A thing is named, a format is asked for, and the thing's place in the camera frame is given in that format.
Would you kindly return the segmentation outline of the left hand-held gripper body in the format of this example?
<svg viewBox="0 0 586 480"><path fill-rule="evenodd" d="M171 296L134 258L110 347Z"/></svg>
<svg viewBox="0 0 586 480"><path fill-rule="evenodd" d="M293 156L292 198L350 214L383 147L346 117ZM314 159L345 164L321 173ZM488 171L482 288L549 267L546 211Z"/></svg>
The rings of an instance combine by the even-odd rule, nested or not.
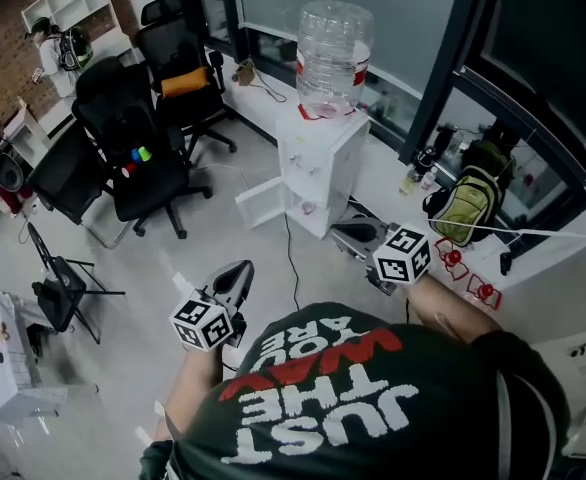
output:
<svg viewBox="0 0 586 480"><path fill-rule="evenodd" d="M204 352L221 345L238 348L247 328L240 308L253 278L250 260L232 262L210 274L169 317L180 341Z"/></svg>

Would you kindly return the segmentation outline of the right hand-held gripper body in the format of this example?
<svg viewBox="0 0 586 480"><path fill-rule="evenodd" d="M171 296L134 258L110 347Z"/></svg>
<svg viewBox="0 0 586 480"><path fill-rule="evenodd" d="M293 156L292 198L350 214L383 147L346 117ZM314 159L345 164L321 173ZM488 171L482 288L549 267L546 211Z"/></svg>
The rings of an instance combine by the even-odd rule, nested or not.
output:
<svg viewBox="0 0 586 480"><path fill-rule="evenodd" d="M367 280L387 296L399 285L415 284L431 263L428 236L408 224L353 217L333 224L330 235L342 252L364 264Z"/></svg>

